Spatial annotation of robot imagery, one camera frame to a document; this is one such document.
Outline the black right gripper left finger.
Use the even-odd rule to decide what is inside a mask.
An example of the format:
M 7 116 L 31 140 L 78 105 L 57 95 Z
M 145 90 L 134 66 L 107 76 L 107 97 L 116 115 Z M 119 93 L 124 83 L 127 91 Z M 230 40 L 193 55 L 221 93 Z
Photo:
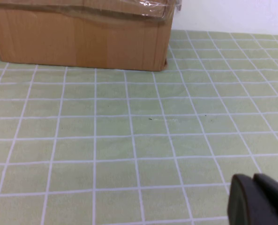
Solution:
M 278 225 L 278 216 L 253 181 L 253 177 L 235 174 L 232 177 L 227 206 L 231 225 Z

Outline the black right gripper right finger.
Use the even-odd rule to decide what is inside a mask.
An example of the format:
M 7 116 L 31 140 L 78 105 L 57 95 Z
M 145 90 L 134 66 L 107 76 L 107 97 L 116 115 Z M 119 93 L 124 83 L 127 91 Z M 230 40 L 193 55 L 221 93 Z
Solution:
M 269 201 L 269 205 L 272 206 L 278 216 L 278 182 L 263 173 L 254 174 L 253 181 L 263 191 Z

